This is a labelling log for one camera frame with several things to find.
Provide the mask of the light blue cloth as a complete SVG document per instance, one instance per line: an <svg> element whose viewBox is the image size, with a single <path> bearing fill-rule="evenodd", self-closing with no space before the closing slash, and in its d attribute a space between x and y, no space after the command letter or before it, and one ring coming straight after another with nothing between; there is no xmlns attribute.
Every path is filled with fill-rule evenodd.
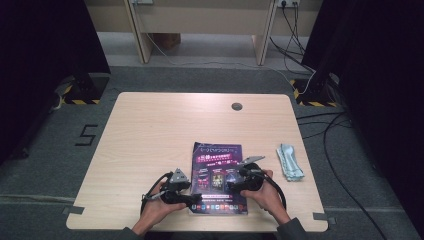
<svg viewBox="0 0 424 240"><path fill-rule="evenodd" d="M286 179L288 181L301 181L304 178L304 173L297 163L294 147L289 144L281 144L276 152Z"/></svg>

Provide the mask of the black tape numeral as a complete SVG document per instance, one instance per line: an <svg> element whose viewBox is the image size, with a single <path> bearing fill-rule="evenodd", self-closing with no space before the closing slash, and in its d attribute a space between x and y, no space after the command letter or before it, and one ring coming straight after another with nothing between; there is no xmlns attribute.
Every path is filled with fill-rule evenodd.
<svg viewBox="0 0 424 240"><path fill-rule="evenodd" d="M79 141L75 143L75 146L91 146L96 138L96 134L92 131L97 127L97 124L85 124L79 135Z"/></svg>

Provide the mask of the person's left hand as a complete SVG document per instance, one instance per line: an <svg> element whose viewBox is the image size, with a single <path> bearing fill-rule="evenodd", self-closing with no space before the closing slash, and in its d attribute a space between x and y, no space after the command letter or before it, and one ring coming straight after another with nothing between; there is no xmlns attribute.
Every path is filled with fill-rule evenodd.
<svg viewBox="0 0 424 240"><path fill-rule="evenodd" d="M131 231L137 236L142 237L167 215L182 210L185 207L186 205L184 203L166 204L160 198L148 200Z"/></svg>

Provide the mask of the black curtain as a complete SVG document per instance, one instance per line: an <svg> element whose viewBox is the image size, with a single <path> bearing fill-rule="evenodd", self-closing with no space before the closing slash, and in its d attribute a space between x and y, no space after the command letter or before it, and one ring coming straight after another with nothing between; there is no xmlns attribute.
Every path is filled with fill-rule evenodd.
<svg viewBox="0 0 424 240"><path fill-rule="evenodd" d="M322 0L303 58L339 79L379 170L424 240L424 0Z"/></svg>
<svg viewBox="0 0 424 240"><path fill-rule="evenodd" d="M61 80L109 71L84 0L0 0L0 165Z"/></svg>

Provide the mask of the black stand base striped tape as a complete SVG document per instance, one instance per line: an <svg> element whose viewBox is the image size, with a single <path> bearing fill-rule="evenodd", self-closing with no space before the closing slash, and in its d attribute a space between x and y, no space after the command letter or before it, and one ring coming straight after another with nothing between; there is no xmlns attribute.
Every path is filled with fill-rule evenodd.
<svg viewBox="0 0 424 240"><path fill-rule="evenodd" d="M86 79L74 79L62 94L63 104L91 105L99 104L109 82L108 75L88 75Z"/></svg>
<svg viewBox="0 0 424 240"><path fill-rule="evenodd" d="M310 76L306 79L293 79L290 84L298 105L313 107L337 106L327 78L316 80L314 76Z"/></svg>

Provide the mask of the person's right hand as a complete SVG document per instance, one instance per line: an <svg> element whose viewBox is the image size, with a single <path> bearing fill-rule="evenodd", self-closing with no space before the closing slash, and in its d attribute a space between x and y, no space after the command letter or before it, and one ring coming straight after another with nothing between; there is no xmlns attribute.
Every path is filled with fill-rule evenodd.
<svg viewBox="0 0 424 240"><path fill-rule="evenodd" d="M267 211L279 225L288 223L289 217L277 190L267 181L258 191L242 190L243 197L253 199L261 209Z"/></svg>

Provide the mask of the illustrated magazine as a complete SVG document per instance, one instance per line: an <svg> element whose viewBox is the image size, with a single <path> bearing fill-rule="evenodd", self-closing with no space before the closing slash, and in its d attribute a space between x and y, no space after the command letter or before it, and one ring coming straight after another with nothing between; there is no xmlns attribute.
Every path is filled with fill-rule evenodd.
<svg viewBox="0 0 424 240"><path fill-rule="evenodd" d="M243 160L240 144L195 142L192 154L191 194L202 194L202 200L190 207L196 215L247 215L247 200L228 190L227 177L239 175Z"/></svg>

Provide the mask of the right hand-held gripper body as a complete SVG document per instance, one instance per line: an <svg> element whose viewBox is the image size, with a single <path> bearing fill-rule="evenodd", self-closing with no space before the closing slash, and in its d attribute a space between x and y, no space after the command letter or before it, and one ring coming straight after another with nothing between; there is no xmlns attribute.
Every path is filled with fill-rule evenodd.
<svg viewBox="0 0 424 240"><path fill-rule="evenodd" d="M244 187L244 190L258 191L263 184L265 174L256 164L257 161L264 159L264 156L250 156L239 163L239 175L243 178L241 182L234 185Z"/></svg>

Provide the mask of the brown cardboard box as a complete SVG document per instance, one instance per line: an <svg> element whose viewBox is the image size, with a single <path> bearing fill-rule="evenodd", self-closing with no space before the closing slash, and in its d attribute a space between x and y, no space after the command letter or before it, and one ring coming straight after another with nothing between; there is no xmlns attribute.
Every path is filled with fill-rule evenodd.
<svg viewBox="0 0 424 240"><path fill-rule="evenodd" d="M181 43L179 33L154 33L153 37L154 42L166 50L170 50Z"/></svg>

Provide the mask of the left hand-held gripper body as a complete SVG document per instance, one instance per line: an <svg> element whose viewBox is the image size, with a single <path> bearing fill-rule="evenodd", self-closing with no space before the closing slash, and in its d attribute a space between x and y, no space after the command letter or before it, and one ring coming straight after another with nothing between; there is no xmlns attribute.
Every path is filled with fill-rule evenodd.
<svg viewBox="0 0 424 240"><path fill-rule="evenodd" d="M166 182L161 186L160 191L162 195L160 198L166 204L184 203L188 199L184 197L182 191L188 189L190 186L191 183L187 176L181 169L177 168L169 174Z"/></svg>

